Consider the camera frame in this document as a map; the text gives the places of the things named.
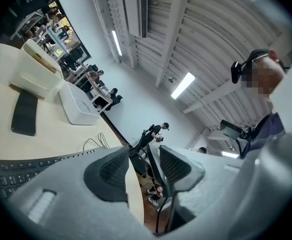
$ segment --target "fluorescent light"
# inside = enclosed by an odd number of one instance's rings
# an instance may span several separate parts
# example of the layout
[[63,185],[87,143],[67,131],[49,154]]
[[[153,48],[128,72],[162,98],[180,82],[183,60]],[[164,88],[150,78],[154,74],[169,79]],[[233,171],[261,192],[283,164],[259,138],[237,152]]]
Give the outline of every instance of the fluorescent light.
[[177,88],[174,90],[174,92],[172,93],[172,97],[174,98],[174,100],[177,99],[177,97],[179,95],[181,95],[181,93],[183,91],[185,91],[185,89],[195,80],[195,76],[193,76],[191,73],[187,73],[187,75],[184,77],[184,79],[181,81],[181,83],[177,86]]
[[234,153],[229,153],[229,152],[226,152],[226,151],[222,151],[221,152],[223,156],[226,156],[226,157],[230,157],[230,158],[238,158],[238,154],[234,154]]
[[114,40],[115,40],[115,44],[116,44],[119,56],[122,56],[122,51],[121,51],[121,48],[120,48],[120,44],[118,43],[117,35],[116,35],[116,32],[114,30],[112,31],[112,35],[114,36]]

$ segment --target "white shoe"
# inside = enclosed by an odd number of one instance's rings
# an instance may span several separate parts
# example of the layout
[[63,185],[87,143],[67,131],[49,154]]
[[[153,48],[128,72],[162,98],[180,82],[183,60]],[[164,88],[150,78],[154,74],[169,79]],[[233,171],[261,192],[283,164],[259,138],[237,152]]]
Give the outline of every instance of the white shoe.
[[155,207],[158,206],[158,202],[156,200],[152,199],[152,197],[148,197],[148,201],[150,201],[153,206],[155,206]]
[[147,193],[148,193],[148,194],[151,194],[151,195],[155,195],[155,194],[156,194],[156,191],[151,191],[150,189],[148,189],[148,190],[147,190]]

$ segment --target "black keyboard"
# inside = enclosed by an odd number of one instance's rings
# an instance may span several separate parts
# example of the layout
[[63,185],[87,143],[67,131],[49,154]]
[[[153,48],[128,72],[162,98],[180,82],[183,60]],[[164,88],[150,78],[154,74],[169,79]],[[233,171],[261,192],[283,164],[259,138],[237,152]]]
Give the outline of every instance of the black keyboard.
[[68,155],[32,159],[32,160],[0,160],[0,198],[7,199],[24,183],[30,181],[49,166],[65,159],[76,159],[91,154],[104,147],[97,147],[84,152]]

